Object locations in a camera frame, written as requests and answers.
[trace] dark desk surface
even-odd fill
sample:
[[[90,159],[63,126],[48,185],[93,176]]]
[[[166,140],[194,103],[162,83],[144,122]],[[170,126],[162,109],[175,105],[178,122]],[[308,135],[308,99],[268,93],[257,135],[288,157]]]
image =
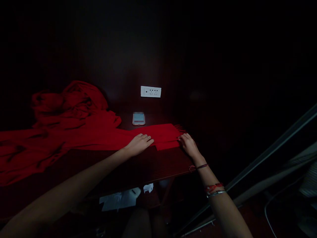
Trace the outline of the dark desk surface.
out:
[[[132,125],[132,113],[120,114],[120,116],[122,118],[120,129],[137,128]],[[165,115],[149,114],[145,116],[145,126],[164,123],[177,124],[173,118]],[[114,152],[72,149],[47,168],[44,173],[34,174],[12,185],[0,187],[0,219],[15,215],[51,188]],[[89,193],[87,198],[97,198],[186,174],[191,164],[191,160],[181,148],[157,151],[152,146],[116,168]]]

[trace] forearm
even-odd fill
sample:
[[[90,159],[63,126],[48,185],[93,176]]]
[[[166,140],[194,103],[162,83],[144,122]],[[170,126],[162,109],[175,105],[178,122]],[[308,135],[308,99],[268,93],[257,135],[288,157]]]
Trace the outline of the forearm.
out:
[[[124,149],[81,171],[48,191],[3,228],[1,235],[30,237],[36,235],[42,226],[52,224],[80,202],[105,176],[129,157]]]
[[[193,158],[193,160],[196,167],[206,164],[206,160],[202,155]],[[204,187],[219,183],[209,166],[198,169],[198,172]],[[220,190],[224,190],[224,188],[218,187],[214,192]],[[242,215],[227,193],[210,197],[209,203],[227,237],[252,237]]]

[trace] scarf fringe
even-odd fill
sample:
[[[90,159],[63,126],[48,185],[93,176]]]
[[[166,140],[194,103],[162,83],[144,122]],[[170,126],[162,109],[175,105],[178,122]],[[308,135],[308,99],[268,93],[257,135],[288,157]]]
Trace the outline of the scarf fringe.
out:
[[[186,130],[180,124],[174,125],[174,127],[178,130],[180,134],[187,133]]]

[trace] white socket panel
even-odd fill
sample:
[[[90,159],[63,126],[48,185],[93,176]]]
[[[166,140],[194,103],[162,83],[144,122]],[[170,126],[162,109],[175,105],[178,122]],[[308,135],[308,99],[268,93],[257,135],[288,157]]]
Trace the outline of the white socket panel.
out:
[[[141,97],[160,98],[162,88],[141,86]]]

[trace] hand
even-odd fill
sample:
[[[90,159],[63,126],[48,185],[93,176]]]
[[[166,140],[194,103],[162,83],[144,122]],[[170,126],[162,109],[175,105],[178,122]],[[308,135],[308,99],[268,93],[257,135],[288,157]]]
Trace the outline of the hand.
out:
[[[198,159],[201,157],[201,153],[199,152],[197,145],[195,141],[192,139],[192,137],[187,133],[184,133],[183,135],[178,137],[179,141],[183,144],[184,150],[187,152],[187,154],[192,157],[193,159]]]
[[[128,157],[136,156],[142,153],[153,142],[154,140],[151,139],[151,136],[148,136],[147,134],[138,134],[126,147],[123,148],[123,150],[127,153]]]

